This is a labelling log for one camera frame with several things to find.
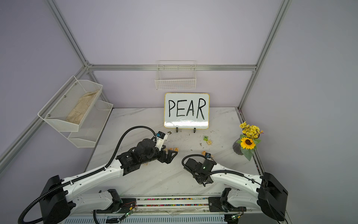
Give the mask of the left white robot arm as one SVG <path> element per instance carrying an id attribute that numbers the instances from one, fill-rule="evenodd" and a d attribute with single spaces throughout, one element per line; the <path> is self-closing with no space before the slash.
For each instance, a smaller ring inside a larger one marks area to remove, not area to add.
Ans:
<path id="1" fill-rule="evenodd" d="M 61 179 L 56 175 L 48 179 L 40 196 L 20 214 L 18 223 L 25 224 L 25 216 L 36 204 L 39 204 L 42 216 L 32 220 L 31 223 L 59 224 L 74 213 L 75 209 L 79 208 L 79 204 L 75 203 L 74 199 L 82 193 L 109 180 L 120 178 L 136 171 L 142 164 L 151 161 L 170 164 L 178 153 L 166 149 L 164 143 L 167 140 L 167 135 L 161 131 L 157 133 L 152 131 L 152 138 L 143 139 L 137 146 L 120 155 L 117 154 L 125 136 L 137 128 L 152 130 L 149 127 L 138 126 L 125 131 L 106 164 L 72 177 Z"/>

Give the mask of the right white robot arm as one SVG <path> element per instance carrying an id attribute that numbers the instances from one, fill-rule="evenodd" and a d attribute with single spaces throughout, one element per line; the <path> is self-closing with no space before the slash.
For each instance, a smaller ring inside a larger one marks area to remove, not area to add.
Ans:
<path id="1" fill-rule="evenodd" d="M 200 185 L 220 183 L 226 186 L 220 198 L 222 211 L 230 212 L 239 207 L 260 209 L 277 222 L 286 221 L 288 191 L 274 175 L 235 171 L 215 162 L 209 154 L 201 155 L 203 162 L 196 161 L 195 157 L 196 154 L 187 155 L 181 164 Z"/>

